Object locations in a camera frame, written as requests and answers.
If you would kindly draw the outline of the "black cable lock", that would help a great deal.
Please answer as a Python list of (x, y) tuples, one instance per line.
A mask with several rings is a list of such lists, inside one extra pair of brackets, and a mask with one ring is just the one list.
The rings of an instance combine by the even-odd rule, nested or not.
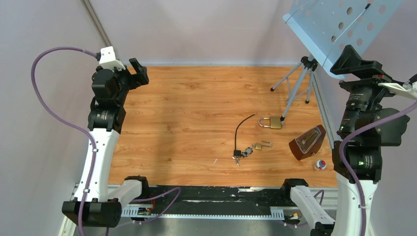
[(254, 117), (257, 113), (253, 113), (251, 115), (249, 115), (248, 117), (244, 118), (235, 128), (235, 133), (234, 133), (234, 150), (233, 150), (233, 158), (234, 159), (238, 159), (241, 157), (242, 151), (240, 149), (238, 149), (238, 130), (241, 127), (241, 125), (247, 121), (248, 119)]

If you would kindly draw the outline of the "small brass padlock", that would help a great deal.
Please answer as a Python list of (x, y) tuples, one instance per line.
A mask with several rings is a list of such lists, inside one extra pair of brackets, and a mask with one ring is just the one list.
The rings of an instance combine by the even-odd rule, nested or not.
[(254, 144), (254, 149), (255, 150), (261, 150), (263, 147), (272, 147), (273, 144), (271, 142), (268, 141), (260, 141), (259, 143), (255, 143)]

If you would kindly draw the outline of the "cable lock keys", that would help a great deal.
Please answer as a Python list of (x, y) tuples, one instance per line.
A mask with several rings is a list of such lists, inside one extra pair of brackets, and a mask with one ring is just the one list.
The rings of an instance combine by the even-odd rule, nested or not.
[(232, 158), (235, 161), (235, 163), (240, 167), (240, 159), (241, 159), (241, 157), (240, 156), (233, 156)]

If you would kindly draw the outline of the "small padlock keys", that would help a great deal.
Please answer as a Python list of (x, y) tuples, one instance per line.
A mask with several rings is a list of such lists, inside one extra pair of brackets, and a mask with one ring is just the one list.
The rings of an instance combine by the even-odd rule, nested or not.
[(252, 147), (248, 147), (244, 151), (242, 151), (241, 157), (245, 158), (245, 157), (249, 156), (252, 153), (253, 153), (253, 148)]

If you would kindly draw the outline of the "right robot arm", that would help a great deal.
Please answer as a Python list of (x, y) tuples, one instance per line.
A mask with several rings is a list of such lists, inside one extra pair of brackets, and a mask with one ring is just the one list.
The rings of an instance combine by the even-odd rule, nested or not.
[(416, 104), (399, 111), (383, 108), (385, 97), (399, 95), (416, 100), (417, 78), (394, 80), (375, 60), (364, 60), (352, 45), (346, 45), (330, 69), (332, 74), (353, 74), (355, 81), (340, 81), (349, 93), (334, 142), (332, 161), (338, 183), (336, 218), (331, 218), (301, 178), (284, 181), (281, 199), (296, 205), (312, 236), (364, 236), (378, 182), (382, 176), (382, 147), (401, 145), (401, 137)]

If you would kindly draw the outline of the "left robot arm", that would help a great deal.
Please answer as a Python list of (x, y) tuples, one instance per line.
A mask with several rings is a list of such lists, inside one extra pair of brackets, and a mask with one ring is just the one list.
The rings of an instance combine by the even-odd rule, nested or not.
[(108, 191), (108, 179), (114, 150), (126, 115), (124, 103), (130, 90), (147, 85), (147, 68), (136, 58), (121, 69), (99, 65), (92, 75), (94, 96), (88, 116), (88, 152), (79, 187), (71, 201), (62, 204), (62, 213), (82, 227), (114, 228), (122, 209), (135, 199), (145, 203), (150, 189), (145, 177), (128, 176), (114, 192)]

